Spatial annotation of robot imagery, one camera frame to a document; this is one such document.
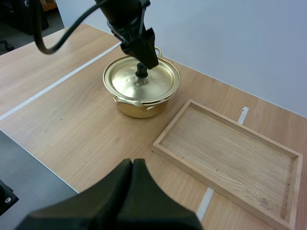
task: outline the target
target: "white tape strip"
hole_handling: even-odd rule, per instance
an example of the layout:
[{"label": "white tape strip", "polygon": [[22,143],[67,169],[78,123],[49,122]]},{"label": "white tape strip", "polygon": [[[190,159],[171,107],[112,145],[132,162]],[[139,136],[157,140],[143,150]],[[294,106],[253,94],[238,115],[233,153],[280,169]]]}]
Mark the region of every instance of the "white tape strip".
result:
[{"label": "white tape strip", "polygon": [[[243,124],[247,114],[248,114],[248,107],[244,107],[242,112],[241,112],[241,115],[239,117],[238,123]],[[196,213],[196,216],[197,216],[197,218],[200,222],[202,221],[202,219],[203,219],[203,217],[204,217],[204,215],[207,211],[207,208],[209,206],[209,203],[211,201],[213,193],[214,193],[214,190],[208,187],[205,195],[203,196],[203,199],[201,201],[201,205],[198,208],[197,213]]]},{"label": "white tape strip", "polygon": [[238,123],[239,124],[243,124],[244,120],[245,120],[245,117],[246,115],[248,114],[248,107],[244,107],[243,108],[243,111],[241,112],[241,115],[239,117],[239,120],[238,120]]},{"label": "white tape strip", "polygon": [[196,213],[196,216],[200,222],[202,221],[202,218],[207,211],[207,207],[210,203],[213,193],[214,193],[214,190],[208,187],[205,195],[203,196],[201,205],[198,208],[197,213]]},{"label": "white tape strip", "polygon": [[5,114],[0,116],[0,121],[3,120],[4,118],[8,117],[9,115],[11,115],[12,113],[16,112],[17,110],[21,109],[22,107],[24,107],[25,105],[29,104],[30,102],[34,101],[36,98],[40,97],[41,95],[43,95],[44,93],[48,92],[49,90],[51,90],[52,88],[56,87],[57,85],[59,85],[60,83],[62,83],[63,81],[65,81],[66,79],[70,78],[72,75],[76,74],[77,72],[79,72],[80,70],[84,69],[85,67],[87,67],[88,65],[92,64],[94,61],[97,61],[99,58],[101,58],[102,56],[106,55],[107,53],[109,53],[110,51],[112,51],[114,48],[116,48],[118,45],[120,44],[117,43],[116,45],[112,46],[110,49],[106,50],[105,52],[103,52],[102,54],[96,56],[95,58],[93,58],[92,60],[89,60],[88,62],[86,62],[85,64],[81,65],[80,67],[78,67],[77,69],[75,69],[73,72],[70,72],[69,74],[67,74],[66,76],[62,77],[61,79],[57,80],[55,83],[49,85],[47,88],[43,89],[41,92],[38,92],[37,94],[35,94],[33,97],[30,97],[28,100],[24,101],[23,103],[21,103],[20,105],[16,106],[15,108],[11,109],[10,111],[6,112]]}]

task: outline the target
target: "pot lid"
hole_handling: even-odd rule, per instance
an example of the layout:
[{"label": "pot lid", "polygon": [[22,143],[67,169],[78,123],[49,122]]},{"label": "pot lid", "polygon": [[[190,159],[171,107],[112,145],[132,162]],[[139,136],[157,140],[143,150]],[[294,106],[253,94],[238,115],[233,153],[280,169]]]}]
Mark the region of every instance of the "pot lid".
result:
[{"label": "pot lid", "polygon": [[131,56],[122,57],[106,68],[104,84],[113,96],[128,100],[153,103],[169,98],[179,87],[180,75],[168,61],[160,57],[158,61],[159,65],[147,69],[148,75],[144,75],[146,67],[139,60]]}]

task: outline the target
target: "gray floor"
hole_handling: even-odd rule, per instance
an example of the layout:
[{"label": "gray floor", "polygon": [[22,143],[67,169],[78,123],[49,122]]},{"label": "gray floor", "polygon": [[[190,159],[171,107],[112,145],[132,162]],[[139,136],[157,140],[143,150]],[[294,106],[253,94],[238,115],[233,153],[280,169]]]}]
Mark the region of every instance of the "gray floor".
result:
[{"label": "gray floor", "polygon": [[19,198],[16,204],[0,216],[0,230],[12,230],[29,212],[76,194],[1,131],[0,180]]},{"label": "gray floor", "polygon": [[[42,31],[43,36],[53,34],[64,28],[58,9],[45,12],[49,28]],[[27,35],[0,21],[0,39],[7,40],[15,49],[33,42],[33,36]],[[5,46],[0,45],[0,55],[7,53]]]}]

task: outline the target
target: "gold pot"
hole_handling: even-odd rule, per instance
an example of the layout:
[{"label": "gold pot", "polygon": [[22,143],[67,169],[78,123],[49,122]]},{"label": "gold pot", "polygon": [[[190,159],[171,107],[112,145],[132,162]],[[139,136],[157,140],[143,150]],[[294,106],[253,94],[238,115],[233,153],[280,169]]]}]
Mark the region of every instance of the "gold pot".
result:
[{"label": "gold pot", "polygon": [[117,108],[135,118],[149,118],[161,113],[176,93],[180,74],[175,66],[162,58],[158,51],[159,65],[148,69],[148,76],[136,76],[139,61],[131,56],[112,62],[103,74],[106,89],[113,96]]}]

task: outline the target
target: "wooden tabletop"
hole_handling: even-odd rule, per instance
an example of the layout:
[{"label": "wooden tabletop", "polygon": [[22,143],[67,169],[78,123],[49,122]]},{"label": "wooden tabletop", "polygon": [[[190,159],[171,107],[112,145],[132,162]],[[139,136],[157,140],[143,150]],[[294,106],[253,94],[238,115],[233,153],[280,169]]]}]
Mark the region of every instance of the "wooden tabletop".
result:
[{"label": "wooden tabletop", "polygon": [[[46,40],[58,40],[63,32]],[[159,186],[174,200],[197,211],[207,186],[152,153],[152,144],[188,99],[234,121],[243,107],[243,125],[297,152],[307,154],[307,119],[171,61],[181,86],[162,114],[134,119],[115,107],[105,89],[105,67],[123,56],[117,47],[29,103],[44,90],[118,41],[82,25],[55,55],[40,54],[29,44],[0,57],[0,128],[78,191],[106,176],[124,158],[145,158]],[[299,194],[296,229],[307,220],[307,157]],[[273,229],[239,206],[214,193],[202,219],[206,230]]]}]

